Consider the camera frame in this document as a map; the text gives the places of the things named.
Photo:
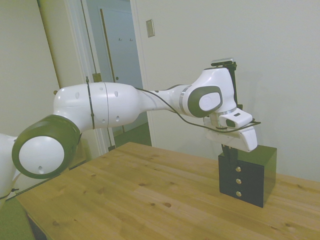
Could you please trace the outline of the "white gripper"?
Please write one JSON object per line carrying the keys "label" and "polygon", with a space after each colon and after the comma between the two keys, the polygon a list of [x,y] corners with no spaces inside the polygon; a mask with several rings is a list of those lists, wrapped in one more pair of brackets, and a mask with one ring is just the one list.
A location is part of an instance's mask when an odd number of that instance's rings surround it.
{"label": "white gripper", "polygon": [[224,157],[231,167],[237,166],[238,150],[251,152],[258,146],[257,135],[253,126],[231,133],[217,133],[207,130],[205,136],[207,139],[223,145]]}

